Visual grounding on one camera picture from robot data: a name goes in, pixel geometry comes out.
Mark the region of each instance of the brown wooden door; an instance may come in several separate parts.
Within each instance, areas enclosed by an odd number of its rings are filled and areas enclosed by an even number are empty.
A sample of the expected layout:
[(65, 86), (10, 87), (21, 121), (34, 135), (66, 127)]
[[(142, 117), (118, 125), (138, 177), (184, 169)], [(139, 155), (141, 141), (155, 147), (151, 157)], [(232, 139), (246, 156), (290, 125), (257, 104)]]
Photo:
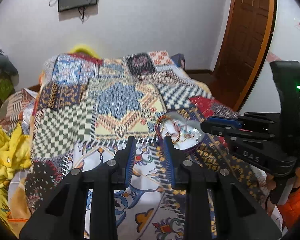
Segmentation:
[(235, 110), (243, 102), (266, 53), (273, 16), (269, 1), (231, 2), (225, 36), (214, 70), (216, 81), (210, 89), (216, 99)]

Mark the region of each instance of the yellow blanket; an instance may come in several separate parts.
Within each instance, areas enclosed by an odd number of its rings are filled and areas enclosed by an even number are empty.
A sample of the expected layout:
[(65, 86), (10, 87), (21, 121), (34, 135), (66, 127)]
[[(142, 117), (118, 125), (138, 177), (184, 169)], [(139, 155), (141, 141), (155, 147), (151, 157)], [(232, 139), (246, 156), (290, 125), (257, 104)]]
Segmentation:
[(31, 166), (29, 136), (22, 134), (20, 124), (9, 137), (0, 126), (0, 217), (8, 225), (7, 188), (16, 170)]

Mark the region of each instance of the wall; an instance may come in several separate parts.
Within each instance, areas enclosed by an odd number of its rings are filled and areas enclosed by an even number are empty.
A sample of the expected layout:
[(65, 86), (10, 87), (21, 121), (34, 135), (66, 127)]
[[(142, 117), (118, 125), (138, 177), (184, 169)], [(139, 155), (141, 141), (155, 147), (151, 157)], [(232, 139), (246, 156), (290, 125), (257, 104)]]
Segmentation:
[[(282, 60), (300, 62), (300, 6), (295, 0), (278, 0), (277, 18), (269, 51)], [(277, 112), (281, 110), (270, 65), (266, 62), (240, 113)]]
[(19, 71), (17, 89), (37, 84), (45, 60), (78, 43), (102, 57), (163, 49), (185, 54), (187, 69), (209, 69), (225, 6), (225, 0), (99, 0), (82, 24), (77, 10), (58, 13), (49, 1), (0, 4), (0, 44)]
[(226, 27), (227, 27), (227, 22), (228, 22), (228, 16), (229, 16), (229, 11), (230, 11), (230, 4), (231, 4), (231, 0), (226, 0), (225, 1), (225, 7), (223, 9), (223, 18), (222, 18), (222, 24), (221, 24), (221, 29), (220, 29), (220, 33), (219, 33), (219, 37), (217, 40), (217, 45), (213, 54), (213, 58), (211, 60), (211, 64), (210, 64), (210, 70), (213, 71), (214, 67), (216, 66), (217, 63), (217, 59), (219, 56), (219, 52), (221, 49), (221, 45), (223, 42), (223, 37), (225, 36), (225, 31), (226, 31)]

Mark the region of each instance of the patterned bedspread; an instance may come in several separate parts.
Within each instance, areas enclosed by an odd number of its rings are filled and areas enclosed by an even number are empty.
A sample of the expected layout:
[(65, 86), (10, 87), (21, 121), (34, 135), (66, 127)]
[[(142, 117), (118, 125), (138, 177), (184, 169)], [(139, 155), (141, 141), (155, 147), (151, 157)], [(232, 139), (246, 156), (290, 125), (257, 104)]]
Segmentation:
[[(182, 239), (186, 193), (162, 181), (166, 160), (158, 143), (157, 120), (170, 111), (200, 122), (212, 114), (235, 113), (215, 101), (205, 84), (174, 65), (166, 51), (103, 60), (62, 54), (46, 62), (41, 78), (30, 129), (33, 166), (25, 182), (30, 211), (35, 212), (71, 169), (87, 171), (112, 159), (132, 135), (137, 139), (132, 181), (125, 191), (115, 191), (118, 237)], [(228, 168), (257, 201), (264, 199), (250, 166), (229, 155), (222, 138), (205, 134), (189, 158), (214, 171)], [(86, 238), (91, 199), (92, 190), (86, 205)]]

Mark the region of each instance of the silver bolt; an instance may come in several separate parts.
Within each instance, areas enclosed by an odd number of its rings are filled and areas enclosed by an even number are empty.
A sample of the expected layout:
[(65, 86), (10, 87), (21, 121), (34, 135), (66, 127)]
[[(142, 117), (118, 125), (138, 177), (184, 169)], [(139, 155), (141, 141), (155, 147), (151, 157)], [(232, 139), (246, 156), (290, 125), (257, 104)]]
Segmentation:
[(220, 174), (223, 176), (227, 176), (227, 175), (229, 175), (229, 171), (227, 169), (221, 169)]
[(78, 175), (78, 174), (80, 173), (80, 169), (74, 168), (74, 169), (72, 169), (72, 170), (70, 171), (70, 173), (71, 173), (71, 175), (76, 176), (76, 175)]
[(115, 166), (117, 164), (117, 161), (116, 160), (109, 160), (109, 161), (107, 161), (107, 164), (109, 166)]
[(183, 165), (187, 166), (187, 167), (190, 167), (192, 165), (192, 161), (191, 160), (184, 160)]

